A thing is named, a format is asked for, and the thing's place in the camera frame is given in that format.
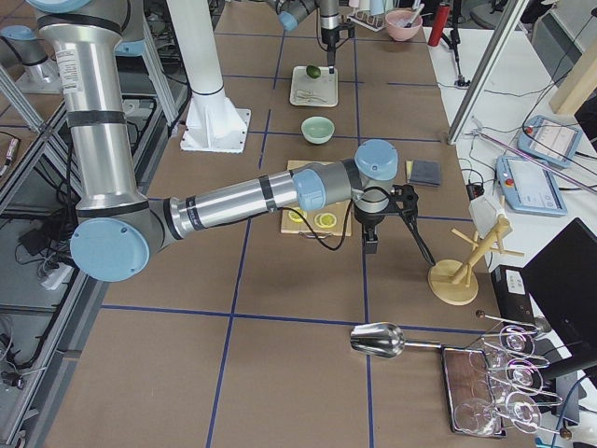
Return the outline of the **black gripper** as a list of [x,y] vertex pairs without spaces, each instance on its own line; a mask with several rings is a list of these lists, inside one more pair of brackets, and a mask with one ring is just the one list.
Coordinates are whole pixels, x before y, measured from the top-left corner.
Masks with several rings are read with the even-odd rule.
[[354,207],[355,218],[363,227],[364,253],[376,254],[379,244],[376,226],[394,211],[392,197],[385,189],[365,189]]
[[340,41],[340,15],[324,15],[319,18],[321,41],[326,50],[326,61],[330,75],[335,73],[335,47]]

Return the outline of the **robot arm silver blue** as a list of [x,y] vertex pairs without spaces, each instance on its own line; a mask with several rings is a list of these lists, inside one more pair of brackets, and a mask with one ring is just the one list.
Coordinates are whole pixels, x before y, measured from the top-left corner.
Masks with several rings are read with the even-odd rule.
[[319,13],[321,41],[326,52],[327,67],[331,74],[336,67],[336,49],[340,43],[340,3],[333,0],[295,0],[266,3],[275,11],[278,21],[291,32],[314,11]]
[[142,10],[129,1],[36,1],[34,9],[57,58],[83,185],[70,252],[89,276],[128,279],[194,231],[290,205],[315,211],[349,200],[366,217],[388,205],[398,154],[380,139],[344,161],[312,162],[184,200],[148,199],[134,176],[116,63],[117,47],[142,22]]

